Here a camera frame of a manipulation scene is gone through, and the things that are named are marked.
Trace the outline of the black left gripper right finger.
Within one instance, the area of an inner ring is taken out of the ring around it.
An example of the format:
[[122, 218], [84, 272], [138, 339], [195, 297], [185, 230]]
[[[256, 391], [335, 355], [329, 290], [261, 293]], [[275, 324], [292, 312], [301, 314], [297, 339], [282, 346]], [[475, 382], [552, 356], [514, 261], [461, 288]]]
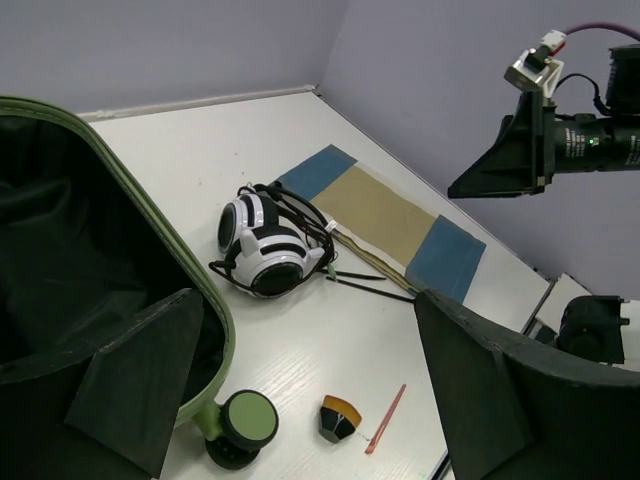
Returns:
[[437, 292], [415, 313], [459, 479], [635, 479], [639, 372], [586, 360]]

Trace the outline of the green hard-shell suitcase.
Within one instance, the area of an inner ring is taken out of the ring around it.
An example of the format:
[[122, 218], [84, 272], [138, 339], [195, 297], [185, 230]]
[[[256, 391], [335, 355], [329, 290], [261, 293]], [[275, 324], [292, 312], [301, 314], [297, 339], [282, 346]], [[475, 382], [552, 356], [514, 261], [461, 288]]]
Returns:
[[279, 417], [253, 390], [216, 401], [236, 343], [221, 292], [88, 123], [50, 104], [3, 97], [3, 478], [161, 475], [148, 477], [65, 418], [93, 357], [136, 331], [144, 310], [184, 289], [202, 295], [203, 319], [173, 431], [195, 423], [211, 460], [240, 470], [273, 440]]

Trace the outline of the blue and tan cloth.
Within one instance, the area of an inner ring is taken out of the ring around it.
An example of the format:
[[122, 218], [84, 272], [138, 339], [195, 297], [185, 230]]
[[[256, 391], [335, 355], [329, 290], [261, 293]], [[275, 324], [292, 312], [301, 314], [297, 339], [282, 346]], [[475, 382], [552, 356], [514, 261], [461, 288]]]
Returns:
[[485, 243], [424, 210], [364, 163], [329, 145], [277, 181], [319, 209], [336, 240], [404, 290], [465, 300]]

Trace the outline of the red thin stick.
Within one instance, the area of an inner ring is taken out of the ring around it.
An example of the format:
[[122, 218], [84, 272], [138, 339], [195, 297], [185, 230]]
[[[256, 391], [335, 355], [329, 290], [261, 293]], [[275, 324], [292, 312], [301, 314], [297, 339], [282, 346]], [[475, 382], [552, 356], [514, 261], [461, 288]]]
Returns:
[[394, 397], [391, 405], [389, 406], [388, 410], [386, 411], [384, 417], [382, 418], [380, 425], [378, 426], [376, 432], [374, 433], [373, 437], [371, 438], [371, 440], [369, 441], [364, 453], [366, 455], [371, 455], [377, 448], [377, 445], [379, 444], [381, 437], [383, 436], [387, 426], [389, 425], [405, 391], [406, 391], [406, 387], [407, 384], [402, 384], [401, 387], [399, 388], [396, 396]]

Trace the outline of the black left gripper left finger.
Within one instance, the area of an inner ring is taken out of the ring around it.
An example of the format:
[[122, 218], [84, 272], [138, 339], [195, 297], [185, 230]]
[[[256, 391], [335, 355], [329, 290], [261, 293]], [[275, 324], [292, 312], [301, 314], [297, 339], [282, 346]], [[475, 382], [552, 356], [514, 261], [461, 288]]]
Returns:
[[202, 319], [202, 295], [191, 289], [144, 310], [136, 331], [93, 357], [65, 423], [158, 477]]

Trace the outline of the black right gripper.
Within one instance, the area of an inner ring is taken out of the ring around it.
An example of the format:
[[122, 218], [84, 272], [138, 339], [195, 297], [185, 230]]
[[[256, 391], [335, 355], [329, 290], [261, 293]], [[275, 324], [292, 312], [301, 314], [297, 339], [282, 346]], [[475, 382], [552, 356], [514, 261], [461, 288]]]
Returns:
[[639, 117], [576, 114], [551, 120], [543, 136], [540, 93], [520, 95], [494, 144], [449, 187], [450, 199], [510, 198], [543, 191], [555, 174], [639, 170]]

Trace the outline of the black orange small brush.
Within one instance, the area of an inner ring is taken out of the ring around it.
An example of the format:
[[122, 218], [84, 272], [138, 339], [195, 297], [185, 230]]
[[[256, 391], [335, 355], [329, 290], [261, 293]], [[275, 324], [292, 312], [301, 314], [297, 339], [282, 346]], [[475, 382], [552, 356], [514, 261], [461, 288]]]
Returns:
[[338, 444], [355, 433], [362, 421], [358, 410], [348, 401], [326, 395], [319, 410], [319, 434]]

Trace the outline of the black and white headphones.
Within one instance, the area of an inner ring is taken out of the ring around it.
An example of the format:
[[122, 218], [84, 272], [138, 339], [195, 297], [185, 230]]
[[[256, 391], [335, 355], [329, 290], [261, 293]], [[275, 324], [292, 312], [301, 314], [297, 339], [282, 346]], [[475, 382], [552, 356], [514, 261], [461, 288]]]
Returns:
[[336, 254], [323, 214], [278, 181], [238, 189], [220, 215], [217, 246], [222, 258], [209, 269], [263, 299], [291, 292]]

